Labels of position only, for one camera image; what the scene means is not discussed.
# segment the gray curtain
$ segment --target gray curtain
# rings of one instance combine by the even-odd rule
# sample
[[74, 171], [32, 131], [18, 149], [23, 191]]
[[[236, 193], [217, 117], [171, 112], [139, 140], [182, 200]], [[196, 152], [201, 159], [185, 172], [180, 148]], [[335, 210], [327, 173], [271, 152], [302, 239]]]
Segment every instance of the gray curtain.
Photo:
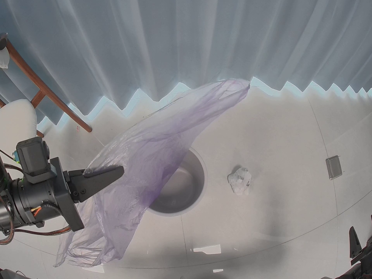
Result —
[[[311, 81], [372, 86], [372, 0], [0, 0], [0, 32], [66, 103], [88, 114], [102, 96], [123, 109], [137, 88], [160, 100], [255, 76], [280, 90]], [[6, 101], [37, 88], [14, 63]], [[38, 119], [62, 112], [44, 99]]]

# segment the orange wire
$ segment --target orange wire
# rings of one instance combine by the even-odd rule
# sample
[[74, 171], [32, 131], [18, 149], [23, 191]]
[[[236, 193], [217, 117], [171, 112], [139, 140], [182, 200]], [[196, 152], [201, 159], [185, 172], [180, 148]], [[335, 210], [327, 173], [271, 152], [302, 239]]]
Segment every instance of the orange wire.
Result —
[[34, 214], [34, 217], [41, 211], [41, 208], [38, 208]]

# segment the wooden chair leg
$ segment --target wooden chair leg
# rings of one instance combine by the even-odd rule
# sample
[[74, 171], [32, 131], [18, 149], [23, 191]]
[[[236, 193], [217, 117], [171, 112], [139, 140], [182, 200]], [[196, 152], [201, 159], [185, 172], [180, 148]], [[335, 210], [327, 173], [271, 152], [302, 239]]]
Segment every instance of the wooden chair leg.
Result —
[[38, 137], [44, 137], [44, 133], [41, 133], [40, 131], [36, 130], [36, 135]]
[[11, 44], [10, 40], [7, 41], [6, 47], [8, 49], [10, 58], [17, 64], [17, 66], [23, 71], [23, 73], [40, 89], [36, 96], [32, 99], [35, 103], [41, 101], [42, 95], [48, 96], [61, 110], [68, 114], [72, 120], [78, 123], [87, 132], [91, 132], [92, 128], [86, 124], [82, 119], [80, 119], [77, 114], [75, 114], [72, 109], [70, 109], [42, 80], [39, 76], [32, 70], [31, 67], [25, 62], [21, 55], [17, 52], [15, 47]]

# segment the white floor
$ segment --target white floor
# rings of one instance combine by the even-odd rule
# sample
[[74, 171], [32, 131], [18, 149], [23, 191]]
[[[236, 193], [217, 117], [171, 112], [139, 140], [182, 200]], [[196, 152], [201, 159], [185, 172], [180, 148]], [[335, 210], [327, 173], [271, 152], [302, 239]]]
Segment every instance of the white floor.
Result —
[[[64, 169], [82, 169], [115, 135], [159, 104], [138, 98], [125, 117], [111, 104], [89, 122], [43, 126], [51, 156]], [[270, 96], [252, 87], [236, 107], [193, 144], [208, 170], [207, 192], [177, 217], [146, 212], [124, 258], [97, 271], [65, 263], [54, 268], [58, 237], [17, 233], [0, 248], [0, 267], [31, 278], [322, 278], [350, 268], [349, 228], [360, 242], [372, 235], [372, 98], [291, 86]], [[343, 175], [328, 178], [325, 160], [339, 155]], [[236, 196], [227, 175], [236, 166], [253, 175], [248, 196]], [[63, 219], [48, 221], [44, 231]], [[194, 248], [220, 245], [220, 254]]]

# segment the translucent trash bag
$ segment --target translucent trash bag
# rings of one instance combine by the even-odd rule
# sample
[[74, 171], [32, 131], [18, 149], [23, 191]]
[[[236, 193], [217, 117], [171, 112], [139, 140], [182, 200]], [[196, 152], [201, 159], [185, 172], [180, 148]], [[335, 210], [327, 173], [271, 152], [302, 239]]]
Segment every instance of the translucent trash bag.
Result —
[[248, 81], [224, 80], [186, 91], [105, 146], [85, 173], [122, 165], [124, 175], [77, 205], [85, 228], [60, 236], [55, 266], [66, 258], [83, 267], [121, 259], [195, 138], [248, 89]]

